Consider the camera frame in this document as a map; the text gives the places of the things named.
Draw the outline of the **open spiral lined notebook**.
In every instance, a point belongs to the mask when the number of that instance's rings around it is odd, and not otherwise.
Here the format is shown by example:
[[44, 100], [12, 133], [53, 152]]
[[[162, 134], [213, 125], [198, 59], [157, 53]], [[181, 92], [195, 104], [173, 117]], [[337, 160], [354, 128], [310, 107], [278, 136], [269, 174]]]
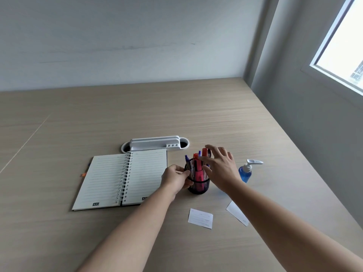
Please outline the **open spiral lined notebook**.
[[160, 187], [166, 168], [166, 149], [94, 156], [72, 210], [139, 205]]

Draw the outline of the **person's left hand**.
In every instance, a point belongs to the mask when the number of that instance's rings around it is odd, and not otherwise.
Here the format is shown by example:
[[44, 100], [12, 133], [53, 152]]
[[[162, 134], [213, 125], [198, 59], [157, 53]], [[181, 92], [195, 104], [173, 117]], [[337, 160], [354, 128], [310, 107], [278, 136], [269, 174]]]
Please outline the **person's left hand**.
[[183, 189], [185, 179], [188, 179], [190, 172], [176, 164], [167, 167], [161, 177], [160, 188], [172, 197]]

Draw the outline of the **blue sanitizer pump bottle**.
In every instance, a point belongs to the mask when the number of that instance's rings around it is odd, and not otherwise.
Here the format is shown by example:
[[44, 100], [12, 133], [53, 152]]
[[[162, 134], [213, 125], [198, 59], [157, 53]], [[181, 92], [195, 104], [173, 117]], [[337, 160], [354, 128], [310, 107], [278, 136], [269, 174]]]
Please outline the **blue sanitizer pump bottle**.
[[260, 160], [247, 159], [246, 163], [238, 169], [241, 180], [247, 183], [252, 175], [252, 166], [263, 164], [264, 162]]

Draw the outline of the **orange and blue pen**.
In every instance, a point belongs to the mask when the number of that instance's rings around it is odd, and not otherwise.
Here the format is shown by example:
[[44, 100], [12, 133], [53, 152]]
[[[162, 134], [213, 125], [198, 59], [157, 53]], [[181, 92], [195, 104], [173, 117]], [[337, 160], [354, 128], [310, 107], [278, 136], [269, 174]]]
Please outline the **orange and blue pen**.
[[81, 178], [84, 178], [87, 175], [87, 172], [89, 170], [89, 167], [90, 167], [91, 163], [92, 163], [92, 160], [89, 161], [89, 163], [88, 163], [88, 165], [87, 165], [86, 170], [84, 171], [84, 173], [82, 173], [80, 175]]

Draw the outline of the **window with white frame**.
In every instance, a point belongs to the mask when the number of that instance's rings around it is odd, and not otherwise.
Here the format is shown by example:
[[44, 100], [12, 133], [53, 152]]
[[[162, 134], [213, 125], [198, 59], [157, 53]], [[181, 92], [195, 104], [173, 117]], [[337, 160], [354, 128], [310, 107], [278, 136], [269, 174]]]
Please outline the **window with white frame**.
[[309, 66], [363, 96], [363, 0], [346, 0]]

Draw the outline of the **white plastic desk organizer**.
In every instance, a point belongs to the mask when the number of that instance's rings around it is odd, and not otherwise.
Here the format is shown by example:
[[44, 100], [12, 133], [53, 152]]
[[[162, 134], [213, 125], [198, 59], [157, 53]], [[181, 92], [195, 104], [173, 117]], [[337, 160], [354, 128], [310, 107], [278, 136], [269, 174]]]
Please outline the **white plastic desk organizer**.
[[179, 151], [182, 149], [179, 136], [134, 138], [129, 143], [130, 151], [149, 151], [166, 149]]

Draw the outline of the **person's left forearm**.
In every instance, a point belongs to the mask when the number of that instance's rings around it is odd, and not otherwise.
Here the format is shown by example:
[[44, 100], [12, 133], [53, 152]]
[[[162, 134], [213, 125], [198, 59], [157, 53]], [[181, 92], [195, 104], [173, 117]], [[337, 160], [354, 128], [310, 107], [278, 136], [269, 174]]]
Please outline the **person's left forearm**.
[[142, 272], [181, 187], [163, 184], [93, 251], [77, 272]]

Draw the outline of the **person's right forearm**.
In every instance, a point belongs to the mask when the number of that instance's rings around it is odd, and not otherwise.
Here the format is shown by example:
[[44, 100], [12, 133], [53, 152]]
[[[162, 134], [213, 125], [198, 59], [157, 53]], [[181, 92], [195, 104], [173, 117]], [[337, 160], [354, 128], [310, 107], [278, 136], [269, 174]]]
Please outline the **person's right forearm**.
[[224, 180], [223, 190], [286, 272], [363, 272], [363, 259], [240, 179]]

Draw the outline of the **person's right hand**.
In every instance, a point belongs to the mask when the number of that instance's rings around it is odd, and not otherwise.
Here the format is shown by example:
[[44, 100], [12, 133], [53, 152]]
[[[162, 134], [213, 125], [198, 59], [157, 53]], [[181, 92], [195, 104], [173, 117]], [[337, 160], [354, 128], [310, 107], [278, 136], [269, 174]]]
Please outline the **person's right hand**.
[[221, 158], [221, 147], [209, 144], [205, 145], [205, 147], [211, 149], [215, 163], [208, 165], [203, 162], [202, 168], [221, 191], [230, 194], [232, 189], [242, 182], [233, 155], [230, 153], [230, 160], [223, 160]]

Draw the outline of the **white lined paper card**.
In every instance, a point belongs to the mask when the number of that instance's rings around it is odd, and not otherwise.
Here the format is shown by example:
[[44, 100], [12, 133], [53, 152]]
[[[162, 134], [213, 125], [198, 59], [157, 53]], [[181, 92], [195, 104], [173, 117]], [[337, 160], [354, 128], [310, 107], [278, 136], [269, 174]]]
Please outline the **white lined paper card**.
[[190, 209], [188, 223], [207, 229], [212, 229], [213, 214], [196, 209]]
[[244, 226], [249, 225], [248, 218], [243, 214], [243, 212], [240, 210], [240, 208], [234, 203], [234, 201], [231, 201], [229, 205], [227, 206], [226, 210], [232, 214], [237, 220], [239, 220]]

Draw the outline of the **black mesh pen cup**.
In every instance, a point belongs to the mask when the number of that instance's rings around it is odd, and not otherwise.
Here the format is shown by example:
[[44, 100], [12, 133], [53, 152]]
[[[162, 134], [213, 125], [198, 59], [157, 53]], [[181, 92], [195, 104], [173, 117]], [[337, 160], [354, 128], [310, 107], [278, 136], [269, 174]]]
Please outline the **black mesh pen cup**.
[[206, 172], [203, 169], [204, 180], [202, 182], [195, 182], [195, 180], [193, 178], [193, 173], [194, 173], [194, 168], [192, 170], [192, 173], [189, 174], [189, 176], [188, 176], [188, 179], [193, 181], [193, 186], [190, 186], [188, 188], [188, 191], [195, 195], [201, 195], [209, 189], [210, 179], [208, 178]]

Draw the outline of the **short red marker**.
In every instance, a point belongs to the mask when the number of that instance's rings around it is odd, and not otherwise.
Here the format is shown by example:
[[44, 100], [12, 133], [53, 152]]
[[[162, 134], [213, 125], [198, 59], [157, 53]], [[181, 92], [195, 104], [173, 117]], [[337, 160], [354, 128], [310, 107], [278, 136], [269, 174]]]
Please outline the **short red marker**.
[[199, 157], [198, 153], [195, 153], [193, 155], [193, 168], [194, 168], [193, 178], [195, 182], [202, 182], [204, 180], [202, 161], [199, 160], [198, 157]]

